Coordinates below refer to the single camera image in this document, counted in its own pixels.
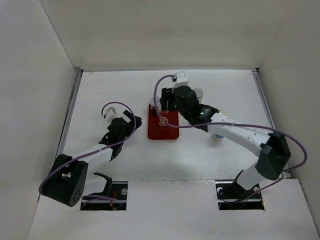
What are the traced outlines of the grey-lid spice jar front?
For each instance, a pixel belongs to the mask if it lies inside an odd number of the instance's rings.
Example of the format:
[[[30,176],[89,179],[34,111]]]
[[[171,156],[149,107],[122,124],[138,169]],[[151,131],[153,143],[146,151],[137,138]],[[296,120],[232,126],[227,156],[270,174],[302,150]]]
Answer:
[[[161,109],[160,98],[158,96],[152,97],[150,99],[149,106],[151,110],[160,110]]]

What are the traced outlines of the grey-lid spice jar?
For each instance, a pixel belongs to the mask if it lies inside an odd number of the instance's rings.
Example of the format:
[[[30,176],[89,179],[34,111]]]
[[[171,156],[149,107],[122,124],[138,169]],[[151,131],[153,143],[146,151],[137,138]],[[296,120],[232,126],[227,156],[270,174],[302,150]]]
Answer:
[[[151,106],[151,105],[150,105],[149,114],[150,114],[152,117],[159,117],[159,115],[161,115],[162,112],[161,112],[161,109],[160,109],[160,108],[157,108],[157,107],[154,107],[154,106]]]
[[[149,106],[151,110],[160,110],[161,109],[160,98],[158,96],[152,97],[150,99]]]

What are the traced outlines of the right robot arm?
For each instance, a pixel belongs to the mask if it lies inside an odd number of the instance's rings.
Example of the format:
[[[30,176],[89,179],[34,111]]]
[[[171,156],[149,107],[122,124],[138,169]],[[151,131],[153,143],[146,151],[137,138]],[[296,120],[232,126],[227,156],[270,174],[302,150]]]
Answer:
[[[190,127],[224,137],[257,156],[257,161],[233,180],[231,190],[238,198],[245,197],[263,180],[277,180],[291,157],[283,133],[276,130],[267,132],[264,126],[259,131],[257,126],[240,124],[220,110],[201,104],[195,91],[187,85],[163,88],[160,105],[162,111],[178,111]]]

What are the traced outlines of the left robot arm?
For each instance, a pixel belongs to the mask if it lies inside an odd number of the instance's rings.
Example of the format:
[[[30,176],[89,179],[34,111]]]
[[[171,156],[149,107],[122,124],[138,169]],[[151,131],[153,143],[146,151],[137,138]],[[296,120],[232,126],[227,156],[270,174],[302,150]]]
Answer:
[[[58,155],[48,176],[39,186],[39,193],[68,207],[75,206],[82,197],[111,200],[112,180],[110,177],[94,172],[94,176],[104,179],[94,190],[90,190],[88,173],[103,162],[114,160],[122,151],[124,142],[142,125],[142,118],[125,110],[124,116],[118,116],[115,108],[110,107],[102,112],[108,123],[107,132],[91,149],[75,156],[64,153]]]

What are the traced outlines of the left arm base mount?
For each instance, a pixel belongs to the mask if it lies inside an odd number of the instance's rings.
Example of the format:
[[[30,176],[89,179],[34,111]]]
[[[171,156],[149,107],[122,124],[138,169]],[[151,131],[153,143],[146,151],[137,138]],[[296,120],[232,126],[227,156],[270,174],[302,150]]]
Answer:
[[[80,210],[125,211],[128,191],[127,181],[114,181],[110,176],[95,172],[85,182]]]

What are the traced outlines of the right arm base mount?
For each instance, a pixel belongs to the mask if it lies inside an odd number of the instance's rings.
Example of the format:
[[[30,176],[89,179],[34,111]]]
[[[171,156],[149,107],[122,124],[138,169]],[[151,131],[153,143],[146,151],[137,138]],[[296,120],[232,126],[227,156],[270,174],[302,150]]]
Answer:
[[[221,211],[264,210],[260,185],[250,190],[235,186],[231,181],[218,181],[215,184],[218,208]]]

